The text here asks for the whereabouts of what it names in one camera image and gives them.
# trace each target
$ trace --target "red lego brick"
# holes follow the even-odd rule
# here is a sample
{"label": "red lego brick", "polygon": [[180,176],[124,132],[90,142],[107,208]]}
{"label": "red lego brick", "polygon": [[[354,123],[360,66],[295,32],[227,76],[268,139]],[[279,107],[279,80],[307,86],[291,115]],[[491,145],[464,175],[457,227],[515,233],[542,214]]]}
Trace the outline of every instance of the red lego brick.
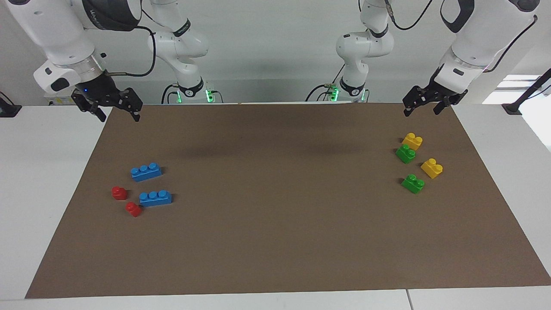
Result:
{"label": "red lego brick", "polygon": [[138,217],[138,215],[142,214],[142,209],[134,202],[129,202],[126,204],[126,211],[132,214],[133,217]]}
{"label": "red lego brick", "polygon": [[120,188],[118,186],[115,186],[114,188],[111,189],[111,194],[113,195],[113,198],[115,198],[116,200],[126,200],[126,197],[128,195],[126,193],[126,189]]}

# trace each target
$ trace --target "yellow lego brick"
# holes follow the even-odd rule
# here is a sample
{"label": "yellow lego brick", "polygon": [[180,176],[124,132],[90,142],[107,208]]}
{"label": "yellow lego brick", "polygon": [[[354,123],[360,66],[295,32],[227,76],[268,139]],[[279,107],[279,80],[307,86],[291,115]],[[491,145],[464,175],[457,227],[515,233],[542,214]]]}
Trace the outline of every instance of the yellow lego brick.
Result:
{"label": "yellow lego brick", "polygon": [[414,151],[417,151],[419,149],[421,143],[423,143],[423,138],[415,137],[415,134],[412,132],[408,133],[404,141],[402,141],[402,144],[408,145],[409,148]]}
{"label": "yellow lego brick", "polygon": [[434,179],[444,171],[442,165],[437,165],[434,158],[429,159],[421,166],[421,169],[431,178]]}

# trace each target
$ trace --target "white table surface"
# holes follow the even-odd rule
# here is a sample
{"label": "white table surface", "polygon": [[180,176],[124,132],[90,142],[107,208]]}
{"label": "white table surface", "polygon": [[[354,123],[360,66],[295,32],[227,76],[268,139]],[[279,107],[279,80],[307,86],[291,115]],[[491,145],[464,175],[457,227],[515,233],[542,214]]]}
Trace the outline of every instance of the white table surface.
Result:
{"label": "white table surface", "polygon": [[[454,109],[549,272],[551,153],[522,117],[508,116],[500,106],[462,104]],[[551,287],[22,300],[102,128],[74,106],[24,107],[15,119],[0,119],[0,310],[407,310],[407,293],[415,310],[551,307]]]}

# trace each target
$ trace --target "toy block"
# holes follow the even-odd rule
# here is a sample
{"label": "toy block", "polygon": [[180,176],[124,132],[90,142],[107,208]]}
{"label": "toy block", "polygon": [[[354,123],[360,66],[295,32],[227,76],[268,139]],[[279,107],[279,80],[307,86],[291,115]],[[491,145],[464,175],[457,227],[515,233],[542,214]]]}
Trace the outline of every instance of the toy block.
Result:
{"label": "toy block", "polygon": [[409,164],[415,158],[415,151],[409,148],[409,145],[402,145],[396,151],[396,155],[404,164]]}
{"label": "toy block", "polygon": [[159,192],[152,191],[149,194],[141,193],[139,195],[139,204],[144,207],[154,207],[160,205],[168,205],[172,203],[172,195],[166,190]]}
{"label": "toy block", "polygon": [[133,217],[138,217],[138,215],[142,214],[142,209],[134,202],[129,202],[126,204],[126,211],[128,211],[128,213],[130,213]]}
{"label": "toy block", "polygon": [[442,165],[436,164],[436,160],[434,158],[429,159],[428,161],[424,162],[421,166],[421,169],[425,171],[425,173],[431,178],[434,179],[444,171],[444,168]]}
{"label": "toy block", "polygon": [[130,175],[132,179],[136,182],[141,182],[144,180],[152,179],[162,175],[161,167],[157,163],[151,163],[149,166],[143,165],[138,168],[132,168],[130,170]]}
{"label": "toy block", "polygon": [[425,181],[418,180],[414,174],[410,174],[404,182],[402,182],[402,186],[409,189],[412,193],[418,194],[421,189],[425,187]]}
{"label": "toy block", "polygon": [[126,192],[126,189],[115,186],[111,189],[111,195],[116,200],[126,200],[128,193]]}
{"label": "toy block", "polygon": [[402,141],[402,144],[408,145],[409,148],[414,151],[419,149],[421,143],[423,143],[423,138],[415,137],[415,134],[412,132],[408,133],[408,135],[404,138],[404,141]]}

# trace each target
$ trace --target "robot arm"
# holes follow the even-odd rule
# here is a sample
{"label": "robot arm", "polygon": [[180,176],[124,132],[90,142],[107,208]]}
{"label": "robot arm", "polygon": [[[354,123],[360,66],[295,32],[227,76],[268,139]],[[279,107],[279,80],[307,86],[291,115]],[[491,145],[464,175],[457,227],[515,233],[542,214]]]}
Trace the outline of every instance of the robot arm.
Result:
{"label": "robot arm", "polygon": [[[42,89],[54,93],[76,87],[79,92],[74,92],[72,98],[81,111],[105,121],[99,106],[115,106],[128,111],[138,121],[142,101],[132,88],[123,91],[116,88],[94,55],[95,46],[86,36],[79,17],[99,29],[130,31],[139,22],[139,15],[135,13],[138,5],[141,12],[141,2],[109,1],[95,5],[97,3],[94,0],[6,0],[17,22],[46,54],[47,61],[34,73]],[[111,14],[121,14],[109,17],[109,10],[114,10]]]}
{"label": "robot arm", "polygon": [[339,81],[340,98],[359,101],[364,92],[369,66],[366,58],[390,54],[394,37],[388,31],[388,12],[384,0],[365,0],[361,21],[367,31],[341,36],[337,41],[337,54],[344,60],[343,77]]}
{"label": "robot arm", "polygon": [[[151,6],[156,22],[170,30],[155,34],[157,57],[172,68],[179,90],[186,98],[201,98],[198,94],[204,88],[204,81],[192,59],[207,54],[206,37],[191,29],[191,22],[182,15],[177,0],[151,0]],[[148,45],[153,49],[152,39]]]}
{"label": "robot arm", "polygon": [[436,115],[458,104],[497,54],[537,20],[538,5],[539,0],[444,0],[442,20],[457,37],[429,85],[415,86],[403,98],[405,115],[431,102],[437,103]]}

